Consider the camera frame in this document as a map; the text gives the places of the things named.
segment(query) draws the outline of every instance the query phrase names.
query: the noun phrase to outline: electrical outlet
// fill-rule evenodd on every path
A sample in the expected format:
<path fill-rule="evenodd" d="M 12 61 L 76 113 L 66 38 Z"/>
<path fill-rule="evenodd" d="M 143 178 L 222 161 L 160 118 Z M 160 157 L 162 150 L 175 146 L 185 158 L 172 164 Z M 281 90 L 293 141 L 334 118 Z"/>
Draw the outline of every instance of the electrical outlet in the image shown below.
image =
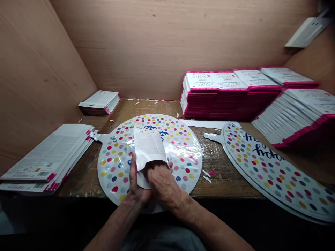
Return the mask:
<path fill-rule="evenodd" d="M 329 18 L 309 17 L 294 33 L 285 47 L 306 48 L 330 24 Z"/>

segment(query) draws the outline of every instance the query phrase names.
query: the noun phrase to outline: white paper strip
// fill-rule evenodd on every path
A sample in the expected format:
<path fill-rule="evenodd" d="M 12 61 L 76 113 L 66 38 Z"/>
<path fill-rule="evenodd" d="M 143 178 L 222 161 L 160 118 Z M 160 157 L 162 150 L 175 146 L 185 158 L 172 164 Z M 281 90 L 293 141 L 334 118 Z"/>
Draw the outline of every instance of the white paper strip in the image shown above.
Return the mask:
<path fill-rule="evenodd" d="M 202 176 L 205 180 L 207 180 L 209 183 L 212 183 L 212 181 L 209 179 L 209 178 L 207 178 L 206 176 Z"/>
<path fill-rule="evenodd" d="M 203 173 L 205 174 L 205 175 L 207 175 L 208 177 L 210 177 L 210 175 L 208 174 L 208 172 L 206 172 L 205 170 L 202 170 L 203 171 Z"/>
<path fill-rule="evenodd" d="M 184 120 L 184 124 L 188 126 L 206 127 L 206 128 L 222 128 L 227 121 L 204 121 L 204 120 Z"/>

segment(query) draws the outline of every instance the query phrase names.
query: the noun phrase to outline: hand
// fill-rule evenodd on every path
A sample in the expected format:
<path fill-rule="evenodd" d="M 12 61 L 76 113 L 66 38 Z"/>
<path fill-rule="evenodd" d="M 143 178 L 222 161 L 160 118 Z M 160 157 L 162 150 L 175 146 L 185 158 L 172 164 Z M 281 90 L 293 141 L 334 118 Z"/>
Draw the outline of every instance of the hand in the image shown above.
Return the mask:
<path fill-rule="evenodd" d="M 172 162 L 169 162 L 169 167 L 172 168 Z M 183 191 L 174 180 L 166 163 L 150 162 L 147 175 L 151 190 L 160 204 L 172 212 L 177 209 L 181 204 Z"/>
<path fill-rule="evenodd" d="M 130 189 L 129 195 L 137 202 L 140 202 L 143 206 L 147 203 L 151 197 L 151 190 L 144 189 L 137 185 L 137 168 L 136 168 L 136 154 L 133 152 L 132 160 L 130 161 Z"/>

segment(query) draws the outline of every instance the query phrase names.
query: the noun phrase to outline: cardboard wall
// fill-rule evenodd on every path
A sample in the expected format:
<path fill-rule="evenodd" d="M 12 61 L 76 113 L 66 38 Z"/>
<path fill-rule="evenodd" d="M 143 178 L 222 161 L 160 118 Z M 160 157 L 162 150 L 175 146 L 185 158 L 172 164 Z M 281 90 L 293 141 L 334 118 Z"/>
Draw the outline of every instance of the cardboard wall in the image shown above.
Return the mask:
<path fill-rule="evenodd" d="M 187 70 L 284 65 L 314 0 L 51 0 L 97 87 L 179 100 Z"/>
<path fill-rule="evenodd" d="M 325 29 L 285 66 L 318 81 L 322 89 L 335 95 L 335 25 Z"/>
<path fill-rule="evenodd" d="M 0 1 L 0 175 L 97 88 L 49 1 Z"/>

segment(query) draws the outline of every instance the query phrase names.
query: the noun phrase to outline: wooden table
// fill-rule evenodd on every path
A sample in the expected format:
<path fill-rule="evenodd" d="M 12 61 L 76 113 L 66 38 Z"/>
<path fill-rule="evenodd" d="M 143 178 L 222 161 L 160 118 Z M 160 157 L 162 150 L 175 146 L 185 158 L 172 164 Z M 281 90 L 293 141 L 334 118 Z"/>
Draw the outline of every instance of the wooden table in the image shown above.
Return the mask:
<path fill-rule="evenodd" d="M 82 124 L 89 124 L 96 127 L 99 133 L 108 134 L 114 130 L 119 124 L 142 114 L 166 114 L 176 117 L 177 113 L 183 115 L 180 102 L 176 101 L 146 101 L 146 100 L 122 100 L 116 109 L 113 111 L 113 117 L 100 116 L 91 117 L 85 116 L 81 121 Z M 279 153 L 288 161 L 295 163 L 300 169 L 311 177 L 317 179 L 323 184 L 335 184 L 335 170 L 331 168 L 335 163 L 335 159 L 324 160 L 320 168 L 318 161 L 313 158 L 306 158 L 298 155 L 285 154 L 277 149 L 274 149 L 271 144 L 250 124 L 240 123 L 243 129 L 257 138 L 263 144 L 271 148 L 276 153 Z M 210 141 L 203 137 L 205 132 L 218 133 L 213 129 L 190 127 L 197 136 L 204 155 L 202 168 L 208 171 L 214 171 L 217 174 L 211 177 L 212 183 L 200 177 L 196 187 L 191 193 L 191 196 L 196 198 L 257 198 L 264 199 L 264 196 L 254 189 L 235 169 L 222 146 L 216 142 Z M 58 196 L 75 196 L 75 197 L 106 197 L 98 179 L 97 160 L 101 143 L 93 142 L 84 156 L 79 160 L 64 183 L 57 190 Z"/>

